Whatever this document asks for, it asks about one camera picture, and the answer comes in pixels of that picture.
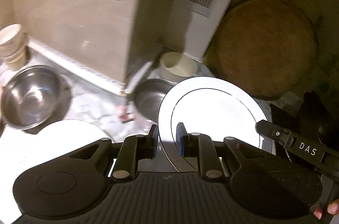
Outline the person's right hand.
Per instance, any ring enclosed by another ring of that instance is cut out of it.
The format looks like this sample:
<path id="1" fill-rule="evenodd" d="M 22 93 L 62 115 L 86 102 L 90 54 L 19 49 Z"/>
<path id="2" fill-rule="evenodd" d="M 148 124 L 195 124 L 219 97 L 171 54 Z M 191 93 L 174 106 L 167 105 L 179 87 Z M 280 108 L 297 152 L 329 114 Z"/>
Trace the person's right hand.
<path id="1" fill-rule="evenodd" d="M 339 199 L 334 200 L 332 203 L 330 203 L 327 207 L 327 212 L 330 215 L 338 215 L 339 214 Z M 316 209 L 313 212 L 313 215 L 317 219 L 321 219 L 322 215 L 324 214 L 322 206 L 317 206 Z"/>

